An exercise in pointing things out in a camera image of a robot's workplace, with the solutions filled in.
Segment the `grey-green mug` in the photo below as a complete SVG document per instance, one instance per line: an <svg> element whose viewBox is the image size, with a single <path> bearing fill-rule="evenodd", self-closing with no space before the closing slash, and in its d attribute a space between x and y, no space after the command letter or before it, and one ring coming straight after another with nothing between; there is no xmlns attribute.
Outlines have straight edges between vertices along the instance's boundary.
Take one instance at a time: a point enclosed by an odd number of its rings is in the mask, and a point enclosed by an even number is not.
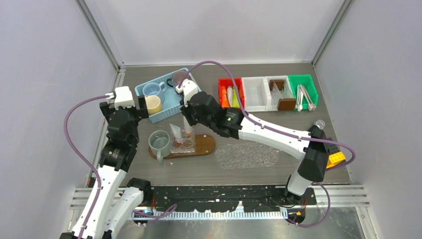
<svg viewBox="0 0 422 239"><path fill-rule="evenodd" d="M148 144L151 152L159 162L171 154L171 140L169 134L164 130L157 130L149 136Z"/></svg>

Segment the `white toothpaste tube red cap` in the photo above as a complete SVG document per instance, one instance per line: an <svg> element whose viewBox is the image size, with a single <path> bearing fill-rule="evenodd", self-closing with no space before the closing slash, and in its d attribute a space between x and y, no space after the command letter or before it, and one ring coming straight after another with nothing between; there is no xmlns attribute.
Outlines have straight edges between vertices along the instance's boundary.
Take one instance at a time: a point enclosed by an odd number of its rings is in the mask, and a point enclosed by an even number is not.
<svg viewBox="0 0 422 239"><path fill-rule="evenodd" d="M181 144L183 142L181 128L178 127L178 126L176 126L176 125L174 125L174 124L171 124L171 123L169 125L170 125L170 129L172 131L173 138L174 138L175 142L177 144Z"/></svg>

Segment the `clear textured acrylic holder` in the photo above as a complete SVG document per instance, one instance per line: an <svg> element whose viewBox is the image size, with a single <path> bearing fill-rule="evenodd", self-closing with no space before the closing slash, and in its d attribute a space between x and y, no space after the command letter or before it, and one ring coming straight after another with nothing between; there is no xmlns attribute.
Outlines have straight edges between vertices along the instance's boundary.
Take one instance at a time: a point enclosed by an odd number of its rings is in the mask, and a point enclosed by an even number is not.
<svg viewBox="0 0 422 239"><path fill-rule="evenodd" d="M179 134L174 134L172 130L170 136L170 150L172 154L193 155L196 153L196 136L193 131L191 134L187 134L181 129Z"/></svg>

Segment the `pink toothbrush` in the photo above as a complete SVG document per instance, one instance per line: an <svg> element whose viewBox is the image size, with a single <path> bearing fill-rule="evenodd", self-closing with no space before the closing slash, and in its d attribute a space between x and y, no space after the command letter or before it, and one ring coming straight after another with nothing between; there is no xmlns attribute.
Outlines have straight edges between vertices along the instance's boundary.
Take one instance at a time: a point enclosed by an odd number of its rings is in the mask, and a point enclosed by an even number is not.
<svg viewBox="0 0 422 239"><path fill-rule="evenodd" d="M308 102L308 110L313 111L315 109L315 106L314 106L306 88L303 85L300 85L300 87L301 87L301 90L302 90L302 92L303 92L303 94L304 94L304 96L305 96L305 98Z"/></svg>

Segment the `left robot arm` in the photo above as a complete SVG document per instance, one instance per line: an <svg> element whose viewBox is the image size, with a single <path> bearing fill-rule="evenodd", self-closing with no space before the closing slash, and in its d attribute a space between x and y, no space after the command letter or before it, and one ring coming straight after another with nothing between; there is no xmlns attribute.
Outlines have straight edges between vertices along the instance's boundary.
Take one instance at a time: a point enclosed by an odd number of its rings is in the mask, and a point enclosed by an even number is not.
<svg viewBox="0 0 422 239"><path fill-rule="evenodd" d="M117 92L113 92L105 97L113 99L114 102L100 103L108 126L107 142L101 150L97 167L77 150L68 132L68 121L72 112L88 102L97 100L97 97L76 104L64 119L63 128L69 145L92 169L96 181L79 219L70 232L60 235L62 239L114 239L138 205L147 206L152 202L150 181L132 178L118 202L112 204L137 152L138 124L148 117L148 112L143 97L137 98L140 109L136 108L131 93L118 96Z"/></svg>

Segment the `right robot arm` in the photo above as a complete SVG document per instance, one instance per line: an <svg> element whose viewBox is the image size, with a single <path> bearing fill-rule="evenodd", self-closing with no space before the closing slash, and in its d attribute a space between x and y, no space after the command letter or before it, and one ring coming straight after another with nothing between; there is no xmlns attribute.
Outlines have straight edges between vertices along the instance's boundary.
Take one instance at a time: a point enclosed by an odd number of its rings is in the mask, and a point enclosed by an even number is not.
<svg viewBox="0 0 422 239"><path fill-rule="evenodd" d="M297 204L313 182L322 182L329 159L325 133L316 125L309 131L295 131L261 120L237 108L222 108L206 92L181 100L182 115L190 126L202 124L221 137L244 139L279 149L300 160L288 178L284 198Z"/></svg>

